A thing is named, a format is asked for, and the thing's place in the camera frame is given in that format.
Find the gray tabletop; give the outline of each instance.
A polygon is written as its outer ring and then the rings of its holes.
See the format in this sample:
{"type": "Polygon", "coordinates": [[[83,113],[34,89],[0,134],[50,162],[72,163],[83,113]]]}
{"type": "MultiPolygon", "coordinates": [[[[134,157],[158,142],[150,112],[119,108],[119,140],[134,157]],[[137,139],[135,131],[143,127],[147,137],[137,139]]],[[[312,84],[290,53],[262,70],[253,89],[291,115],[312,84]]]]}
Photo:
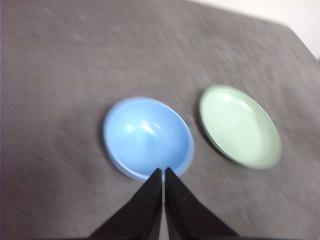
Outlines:
{"type": "Polygon", "coordinates": [[[183,117],[195,155],[181,179],[240,235],[320,238],[320,65],[290,29],[182,0],[4,0],[1,11],[1,239],[86,237],[126,203],[142,183],[110,163],[101,124],[132,96],[183,117]],[[199,96],[214,84],[269,113],[275,167],[234,164],[202,136],[199,96]]]}

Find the table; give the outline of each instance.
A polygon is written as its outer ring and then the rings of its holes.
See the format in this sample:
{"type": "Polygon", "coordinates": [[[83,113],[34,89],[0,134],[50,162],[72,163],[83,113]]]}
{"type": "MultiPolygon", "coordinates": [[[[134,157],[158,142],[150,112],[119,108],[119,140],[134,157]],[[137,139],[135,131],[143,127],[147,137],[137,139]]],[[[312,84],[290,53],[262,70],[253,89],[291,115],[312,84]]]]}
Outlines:
{"type": "Polygon", "coordinates": [[[129,200],[142,183],[113,167],[101,127],[132,96],[186,121],[195,155],[181,179],[240,235],[320,238],[320,65],[289,28],[183,0],[1,10],[1,239],[86,237],[129,200]],[[215,84],[268,112],[283,145],[274,168],[237,165],[204,137],[198,101],[215,84]]]}

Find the bowl rim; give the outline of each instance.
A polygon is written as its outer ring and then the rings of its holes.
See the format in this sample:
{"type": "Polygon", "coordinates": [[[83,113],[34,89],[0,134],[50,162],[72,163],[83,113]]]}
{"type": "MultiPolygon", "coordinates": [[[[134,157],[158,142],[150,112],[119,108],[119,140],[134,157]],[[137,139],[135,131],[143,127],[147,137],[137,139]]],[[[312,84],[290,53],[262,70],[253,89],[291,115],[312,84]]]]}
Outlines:
{"type": "Polygon", "coordinates": [[[178,119],[180,120],[180,122],[183,125],[184,130],[187,133],[187,139],[189,142],[189,147],[186,153],[186,157],[181,161],[182,164],[178,166],[177,169],[173,169],[174,173],[177,176],[180,176],[181,174],[183,174],[191,165],[192,160],[193,160],[193,156],[195,153],[195,143],[194,143],[194,139],[192,137],[191,131],[188,127],[188,125],[186,124],[186,122],[183,120],[183,118],[176,112],[174,111],[171,107],[169,107],[168,105],[166,105],[165,103],[158,101],[154,98],[150,98],[150,97],[144,97],[144,96],[134,96],[134,97],[128,97],[128,98],[124,98],[118,102],[116,102],[111,108],[110,110],[107,112],[104,120],[103,120],[103,126],[102,126],[102,136],[103,136],[103,143],[104,143],[104,147],[106,148],[106,151],[108,153],[108,156],[111,160],[111,162],[114,164],[114,166],[123,174],[127,175],[128,177],[132,178],[132,179],[136,179],[139,181],[145,181],[149,178],[149,175],[144,175],[144,174],[140,174],[136,171],[131,170],[129,167],[127,167],[123,162],[121,162],[119,160],[119,158],[117,157],[117,154],[115,153],[115,151],[111,148],[109,141],[108,141],[108,129],[110,127],[110,124],[113,120],[113,116],[115,115],[115,113],[117,111],[119,111],[122,107],[128,105],[128,104],[132,104],[135,102],[140,102],[140,101],[147,101],[147,102],[151,102],[154,104],[157,104],[161,107],[164,107],[165,109],[171,111],[172,113],[174,113],[174,115],[176,115],[178,117],[178,119]]]}

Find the green plate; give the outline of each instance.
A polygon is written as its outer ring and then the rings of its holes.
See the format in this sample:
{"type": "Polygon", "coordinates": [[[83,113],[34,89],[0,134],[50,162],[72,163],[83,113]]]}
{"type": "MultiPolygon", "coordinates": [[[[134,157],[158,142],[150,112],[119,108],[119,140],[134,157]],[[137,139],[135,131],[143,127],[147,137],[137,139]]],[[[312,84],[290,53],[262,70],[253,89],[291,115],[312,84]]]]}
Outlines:
{"type": "Polygon", "coordinates": [[[281,140],[274,123],[244,92],[209,87],[200,99],[200,116],[211,142],[230,159],[254,169],[271,168],[279,161],[281,140]]]}

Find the white wall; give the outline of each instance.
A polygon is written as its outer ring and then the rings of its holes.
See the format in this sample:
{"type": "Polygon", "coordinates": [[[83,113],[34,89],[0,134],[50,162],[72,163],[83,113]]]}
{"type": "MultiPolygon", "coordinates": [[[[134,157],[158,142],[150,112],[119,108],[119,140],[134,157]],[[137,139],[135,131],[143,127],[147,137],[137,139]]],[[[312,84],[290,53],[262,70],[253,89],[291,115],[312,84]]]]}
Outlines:
{"type": "Polygon", "coordinates": [[[194,0],[289,26],[320,59],[320,0],[194,0]]]}

